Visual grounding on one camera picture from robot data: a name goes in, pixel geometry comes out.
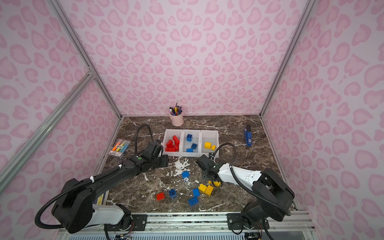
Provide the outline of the red lego brick front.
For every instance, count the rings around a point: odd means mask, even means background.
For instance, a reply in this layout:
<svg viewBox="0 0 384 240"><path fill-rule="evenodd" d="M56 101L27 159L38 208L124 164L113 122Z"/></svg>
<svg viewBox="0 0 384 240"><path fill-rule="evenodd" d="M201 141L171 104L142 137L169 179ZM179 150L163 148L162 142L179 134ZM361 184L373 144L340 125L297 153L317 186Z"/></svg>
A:
<svg viewBox="0 0 384 240"><path fill-rule="evenodd" d="M156 199L157 199L157 201L161 201L161 200L165 199L165 193L162 192L162 193L157 194Z"/></svg>

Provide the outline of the white left bin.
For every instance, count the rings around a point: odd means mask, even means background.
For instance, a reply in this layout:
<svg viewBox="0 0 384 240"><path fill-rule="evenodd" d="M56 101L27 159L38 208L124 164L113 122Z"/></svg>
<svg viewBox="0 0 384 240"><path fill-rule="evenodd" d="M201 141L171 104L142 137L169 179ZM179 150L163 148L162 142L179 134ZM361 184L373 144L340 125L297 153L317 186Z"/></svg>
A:
<svg viewBox="0 0 384 240"><path fill-rule="evenodd" d="M163 147L166 155L180 157L182 130L167 129L163 139Z"/></svg>

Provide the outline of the blue lego centre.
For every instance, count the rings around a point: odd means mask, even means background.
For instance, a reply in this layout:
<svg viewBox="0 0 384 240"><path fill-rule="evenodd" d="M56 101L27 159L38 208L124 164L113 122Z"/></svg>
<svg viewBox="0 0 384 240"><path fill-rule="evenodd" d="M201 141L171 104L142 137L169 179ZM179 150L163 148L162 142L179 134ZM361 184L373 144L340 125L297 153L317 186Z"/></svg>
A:
<svg viewBox="0 0 384 240"><path fill-rule="evenodd" d="M182 178L183 179L188 179L190 177L190 173L188 172L188 171L184 171L183 173L182 173Z"/></svg>

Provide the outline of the red long lego brick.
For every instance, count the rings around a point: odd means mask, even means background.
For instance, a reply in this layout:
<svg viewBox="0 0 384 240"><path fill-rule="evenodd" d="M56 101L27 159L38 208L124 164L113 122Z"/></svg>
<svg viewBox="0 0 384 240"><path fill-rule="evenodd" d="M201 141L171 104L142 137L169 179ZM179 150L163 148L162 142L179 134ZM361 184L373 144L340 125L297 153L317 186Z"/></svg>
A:
<svg viewBox="0 0 384 240"><path fill-rule="evenodd" d="M177 146L180 144L180 140L177 136L173 136L173 141L174 141L174 144Z"/></svg>

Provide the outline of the pink pen cup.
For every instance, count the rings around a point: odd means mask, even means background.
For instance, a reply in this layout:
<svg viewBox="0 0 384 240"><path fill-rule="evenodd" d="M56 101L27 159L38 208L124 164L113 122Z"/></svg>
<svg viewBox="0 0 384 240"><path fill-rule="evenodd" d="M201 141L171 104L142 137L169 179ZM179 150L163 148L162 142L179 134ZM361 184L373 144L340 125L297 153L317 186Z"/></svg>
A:
<svg viewBox="0 0 384 240"><path fill-rule="evenodd" d="M175 105L170 107L170 119L175 127L180 127L184 124L183 108L176 101Z"/></svg>

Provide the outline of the white right bin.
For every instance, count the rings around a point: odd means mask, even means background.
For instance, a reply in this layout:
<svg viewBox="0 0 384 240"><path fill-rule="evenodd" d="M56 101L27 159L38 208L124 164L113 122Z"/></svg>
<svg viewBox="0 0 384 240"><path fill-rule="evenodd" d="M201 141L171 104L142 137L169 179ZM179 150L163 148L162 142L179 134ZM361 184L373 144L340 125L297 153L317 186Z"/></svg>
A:
<svg viewBox="0 0 384 240"><path fill-rule="evenodd" d="M199 134L199 154L209 156L214 153L219 143L219 131L201 130Z"/></svg>

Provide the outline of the blue notebook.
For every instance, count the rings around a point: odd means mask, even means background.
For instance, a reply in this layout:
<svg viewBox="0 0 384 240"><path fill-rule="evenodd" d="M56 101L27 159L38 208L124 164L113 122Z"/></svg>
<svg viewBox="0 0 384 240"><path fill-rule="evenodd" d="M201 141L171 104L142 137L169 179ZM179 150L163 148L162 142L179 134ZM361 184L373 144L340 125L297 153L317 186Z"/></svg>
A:
<svg viewBox="0 0 384 240"><path fill-rule="evenodd" d="M109 192L105 192L100 195L94 202L96 205L105 205L108 199Z"/></svg>

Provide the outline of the white middle bin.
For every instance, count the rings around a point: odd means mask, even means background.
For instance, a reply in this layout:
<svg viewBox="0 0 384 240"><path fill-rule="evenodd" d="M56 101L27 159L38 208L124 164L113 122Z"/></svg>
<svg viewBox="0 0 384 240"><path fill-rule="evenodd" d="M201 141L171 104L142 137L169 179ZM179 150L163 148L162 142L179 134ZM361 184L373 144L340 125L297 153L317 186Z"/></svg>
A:
<svg viewBox="0 0 384 240"><path fill-rule="evenodd" d="M191 142L187 141L187 135L190 134L193 136L193 139ZM183 146L182 146L182 156L183 157L197 157L198 151L199 151L199 136L200 131L199 130L184 130L184 136L182 138ZM196 150L193 150L191 148L192 144L197 144L198 147Z"/></svg>

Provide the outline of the blue box cutter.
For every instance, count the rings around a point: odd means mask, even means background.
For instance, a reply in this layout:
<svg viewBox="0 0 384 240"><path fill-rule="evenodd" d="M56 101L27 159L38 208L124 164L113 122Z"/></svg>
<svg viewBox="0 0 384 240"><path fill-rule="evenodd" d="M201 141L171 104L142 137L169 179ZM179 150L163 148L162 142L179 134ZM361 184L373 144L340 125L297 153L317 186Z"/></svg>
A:
<svg viewBox="0 0 384 240"><path fill-rule="evenodd" d="M253 141L252 141L252 130L251 130L251 126L250 125L246 125L246 128L245 128L245 139L246 139L246 145L248 147L251 147L252 144L253 144Z"/></svg>

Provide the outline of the blue flat lego front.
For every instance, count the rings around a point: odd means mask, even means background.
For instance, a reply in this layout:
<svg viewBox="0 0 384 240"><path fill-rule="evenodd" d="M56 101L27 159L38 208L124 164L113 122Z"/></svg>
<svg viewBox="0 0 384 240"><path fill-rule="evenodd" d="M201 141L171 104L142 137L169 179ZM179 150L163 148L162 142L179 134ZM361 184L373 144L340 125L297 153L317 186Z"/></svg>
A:
<svg viewBox="0 0 384 240"><path fill-rule="evenodd" d="M197 197L193 197L191 199L189 199L189 205L192 207L192 206L195 206L196 204L199 203L199 199Z"/></svg>

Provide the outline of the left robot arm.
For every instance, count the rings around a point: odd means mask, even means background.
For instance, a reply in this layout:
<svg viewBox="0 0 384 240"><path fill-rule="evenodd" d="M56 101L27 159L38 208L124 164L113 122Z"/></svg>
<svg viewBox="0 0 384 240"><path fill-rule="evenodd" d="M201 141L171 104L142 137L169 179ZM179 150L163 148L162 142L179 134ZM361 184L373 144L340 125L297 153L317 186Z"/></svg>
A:
<svg viewBox="0 0 384 240"><path fill-rule="evenodd" d="M106 232L110 228L133 230L135 223L127 207L98 206L94 201L130 178L168 166L169 157L159 141L152 139L143 151L137 147L138 141L134 140L134 153L112 169L81 181L67 181L61 192L37 211L35 225L45 230L64 228L70 234L98 225L104 225Z"/></svg>

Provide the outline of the red lego brick cluster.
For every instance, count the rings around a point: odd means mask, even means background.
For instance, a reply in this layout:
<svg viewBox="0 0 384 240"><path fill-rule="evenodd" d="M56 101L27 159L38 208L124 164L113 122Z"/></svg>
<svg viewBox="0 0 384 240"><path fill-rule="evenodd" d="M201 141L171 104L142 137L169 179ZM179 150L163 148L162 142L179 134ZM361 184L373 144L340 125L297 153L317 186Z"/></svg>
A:
<svg viewBox="0 0 384 240"><path fill-rule="evenodd" d="M169 140L166 144L166 152L178 152L180 145L175 145L173 140Z"/></svg>

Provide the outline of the highlighter marker pack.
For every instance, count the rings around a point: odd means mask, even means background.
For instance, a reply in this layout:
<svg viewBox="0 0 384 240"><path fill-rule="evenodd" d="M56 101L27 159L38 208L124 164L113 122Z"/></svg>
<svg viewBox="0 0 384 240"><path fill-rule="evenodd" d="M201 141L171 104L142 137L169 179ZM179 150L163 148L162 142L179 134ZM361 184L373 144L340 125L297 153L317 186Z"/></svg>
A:
<svg viewBox="0 0 384 240"><path fill-rule="evenodd" d="M121 159L122 156L125 154L126 150L128 149L130 143L131 142L128 140L117 139L112 149L109 151L109 156Z"/></svg>

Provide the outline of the white bin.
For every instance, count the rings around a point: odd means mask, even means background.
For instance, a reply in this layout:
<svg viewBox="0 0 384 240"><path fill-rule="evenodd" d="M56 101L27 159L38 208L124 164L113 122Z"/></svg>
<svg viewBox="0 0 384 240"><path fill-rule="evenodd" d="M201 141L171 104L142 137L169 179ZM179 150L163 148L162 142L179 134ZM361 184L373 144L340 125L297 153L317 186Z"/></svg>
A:
<svg viewBox="0 0 384 240"><path fill-rule="evenodd" d="M163 147L166 155L180 157L182 130L167 129L163 139Z"/></svg>
<svg viewBox="0 0 384 240"><path fill-rule="evenodd" d="M219 131L201 130L199 134L199 154L209 156L214 153L219 143Z"/></svg>
<svg viewBox="0 0 384 240"><path fill-rule="evenodd" d="M191 142L187 141L187 135L190 134L193 136L193 139ZM184 136L182 138L183 146L182 146L182 156L183 157L197 157L198 151L199 151L199 136L200 131L199 130L184 130ZM191 148L192 144L197 144L198 147L196 150L193 150Z"/></svg>

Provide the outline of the blue lego brick front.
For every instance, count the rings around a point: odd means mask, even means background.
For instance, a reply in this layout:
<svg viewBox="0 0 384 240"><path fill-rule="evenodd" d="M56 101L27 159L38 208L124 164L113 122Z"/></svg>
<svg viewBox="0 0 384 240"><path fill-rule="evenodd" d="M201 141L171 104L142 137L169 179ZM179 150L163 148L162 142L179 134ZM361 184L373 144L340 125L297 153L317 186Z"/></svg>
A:
<svg viewBox="0 0 384 240"><path fill-rule="evenodd" d="M170 198L171 198L171 199L176 198L176 197L177 197L176 190L175 190L175 189L171 189L171 190L169 190L169 195L170 195Z"/></svg>

